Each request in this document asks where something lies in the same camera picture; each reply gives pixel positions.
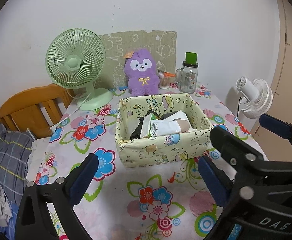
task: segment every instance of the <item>yellow bow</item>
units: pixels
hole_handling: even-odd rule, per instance
[[[147,77],[147,78],[140,78],[138,81],[143,82],[142,83],[142,86],[143,86],[143,85],[145,85],[145,83],[148,85],[148,83],[146,82],[146,80],[150,80],[150,78],[149,77]]]

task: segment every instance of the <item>fan stand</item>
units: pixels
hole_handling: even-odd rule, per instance
[[[113,99],[113,93],[106,88],[94,89],[92,83],[86,86],[86,93],[78,100],[77,106],[82,105],[79,109],[82,111],[90,111],[101,108]]]

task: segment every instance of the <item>cotton swab container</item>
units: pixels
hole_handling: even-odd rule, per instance
[[[159,76],[159,80],[160,80],[158,87],[161,89],[168,89],[169,84],[171,83],[171,78],[175,77],[175,74],[172,74],[169,72],[164,72],[164,71],[159,71],[158,76]]]

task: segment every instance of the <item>fabric storage box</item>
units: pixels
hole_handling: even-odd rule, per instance
[[[182,110],[197,131],[130,140],[129,122],[145,116],[148,110],[159,116]],[[176,162],[202,156],[210,142],[213,125],[189,94],[165,94],[123,98],[119,101],[116,147],[126,167]]]

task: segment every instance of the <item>chair backrest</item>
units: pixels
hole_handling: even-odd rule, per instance
[[[74,96],[73,90],[66,90],[56,84],[24,90],[9,98],[0,107],[0,123],[12,131],[28,129],[37,138],[49,137],[52,132],[39,104],[42,104],[53,124],[60,121],[62,114],[56,99],[61,98],[67,108]]]

